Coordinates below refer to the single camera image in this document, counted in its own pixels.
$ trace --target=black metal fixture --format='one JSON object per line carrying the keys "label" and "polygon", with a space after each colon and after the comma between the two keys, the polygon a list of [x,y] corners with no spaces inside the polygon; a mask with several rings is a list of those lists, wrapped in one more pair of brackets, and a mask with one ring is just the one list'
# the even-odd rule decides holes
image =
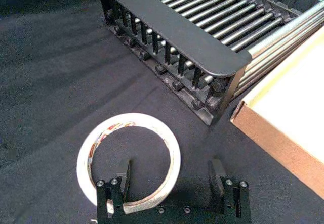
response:
{"label": "black metal fixture", "polygon": [[[226,177],[221,162],[217,159],[208,162],[209,181],[215,197],[215,207],[197,208],[172,204],[164,201],[154,208],[125,214],[123,204],[126,199],[129,183],[129,166],[124,174],[116,175],[109,182],[99,180],[97,188],[97,223],[187,223],[187,224],[250,224],[251,212],[249,202],[249,185],[246,181]],[[113,202],[113,215],[107,212],[107,200]]]}
{"label": "black metal fixture", "polygon": [[321,27],[283,0],[101,0],[109,28],[207,125]]}

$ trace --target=bolt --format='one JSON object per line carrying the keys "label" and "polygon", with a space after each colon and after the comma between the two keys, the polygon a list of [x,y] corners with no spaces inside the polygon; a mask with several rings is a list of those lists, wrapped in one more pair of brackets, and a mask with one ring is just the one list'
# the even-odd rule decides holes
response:
{"label": "bolt", "polygon": [[98,182],[97,182],[97,186],[98,187],[101,187],[101,186],[103,186],[105,184],[105,182],[103,181],[103,180],[99,180]]}
{"label": "bolt", "polygon": [[241,181],[239,182],[239,184],[243,187],[243,188],[246,188],[248,186],[247,182],[245,181]]}
{"label": "bolt", "polygon": [[232,180],[226,180],[226,184],[227,184],[227,185],[232,185],[233,182],[232,182]]}
{"label": "bolt", "polygon": [[175,91],[180,91],[181,89],[184,88],[184,85],[183,85],[181,82],[179,82],[179,81],[174,81],[174,82],[172,83],[172,88],[173,88],[173,90],[175,90]]}
{"label": "bolt", "polygon": [[151,55],[147,51],[144,51],[144,50],[142,50],[140,52],[140,56],[141,56],[142,60],[144,60],[144,61],[146,61],[147,59],[149,59],[151,57]]}
{"label": "bolt", "polygon": [[159,207],[157,208],[157,211],[158,211],[159,214],[163,214],[166,210],[164,209],[163,206],[159,206]]}
{"label": "bolt", "polygon": [[124,33],[124,31],[118,25],[114,26],[113,30],[115,31],[117,36],[121,36]]}
{"label": "bolt", "polygon": [[128,37],[124,40],[124,44],[126,46],[133,47],[136,43],[132,38]]}
{"label": "bolt", "polygon": [[110,183],[112,185],[116,185],[118,183],[118,180],[116,178],[114,178],[112,181],[110,181]]}
{"label": "bolt", "polygon": [[189,214],[191,212],[191,208],[189,206],[184,207],[184,213]]}
{"label": "bolt", "polygon": [[262,0],[255,0],[254,3],[257,5],[257,8],[263,7],[263,1]]}
{"label": "bolt", "polygon": [[155,70],[156,70],[156,72],[157,72],[158,75],[162,75],[162,74],[164,74],[164,73],[167,72],[166,68],[164,68],[164,67],[161,66],[161,65],[157,65],[157,66],[155,67]]}
{"label": "bolt", "polygon": [[199,110],[204,106],[204,104],[199,99],[192,100],[191,105],[195,110]]}
{"label": "bolt", "polygon": [[220,101],[221,101],[220,97],[211,97],[206,101],[205,105],[208,110],[214,111],[218,109]]}
{"label": "bolt", "polygon": [[227,84],[228,80],[217,78],[216,80],[214,80],[212,87],[216,92],[221,93],[226,89]]}

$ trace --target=roller conveyor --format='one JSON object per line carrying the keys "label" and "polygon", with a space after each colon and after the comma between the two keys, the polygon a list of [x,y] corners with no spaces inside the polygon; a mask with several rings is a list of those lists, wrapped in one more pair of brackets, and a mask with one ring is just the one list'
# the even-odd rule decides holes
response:
{"label": "roller conveyor", "polygon": [[280,0],[101,0],[108,26],[207,125],[324,22]]}

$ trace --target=screw head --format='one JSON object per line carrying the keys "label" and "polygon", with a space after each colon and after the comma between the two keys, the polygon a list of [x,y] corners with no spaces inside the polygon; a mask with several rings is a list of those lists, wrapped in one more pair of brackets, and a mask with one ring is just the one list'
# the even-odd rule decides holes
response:
{"label": "screw head", "polygon": [[233,184],[232,180],[226,180],[225,182],[226,182],[227,185],[232,185]]}
{"label": "screw head", "polygon": [[104,181],[103,180],[99,180],[98,182],[97,182],[97,186],[98,187],[101,187],[101,186],[103,186],[104,185]]}
{"label": "screw head", "polygon": [[175,90],[175,91],[180,91],[181,89],[184,88],[184,85],[183,85],[181,82],[179,82],[179,81],[174,81],[174,82],[172,83],[172,88],[173,88],[173,90]]}
{"label": "screw head", "polygon": [[243,188],[246,188],[248,186],[247,182],[245,181],[239,182],[239,185],[241,185]]}
{"label": "screw head", "polygon": [[116,185],[118,183],[118,180],[116,178],[114,178],[113,180],[110,181],[110,183],[112,185]]}
{"label": "screw head", "polygon": [[163,214],[166,210],[165,210],[165,208],[163,206],[159,206],[157,208],[157,211],[158,211],[159,214]]}
{"label": "screw head", "polygon": [[183,211],[184,213],[189,214],[191,212],[191,208],[189,206],[185,206]]}

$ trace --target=cardboard box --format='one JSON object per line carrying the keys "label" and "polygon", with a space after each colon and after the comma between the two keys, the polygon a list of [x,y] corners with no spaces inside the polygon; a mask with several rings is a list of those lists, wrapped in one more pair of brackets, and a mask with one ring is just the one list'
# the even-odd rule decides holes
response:
{"label": "cardboard box", "polygon": [[324,199],[324,28],[239,103],[231,122]]}

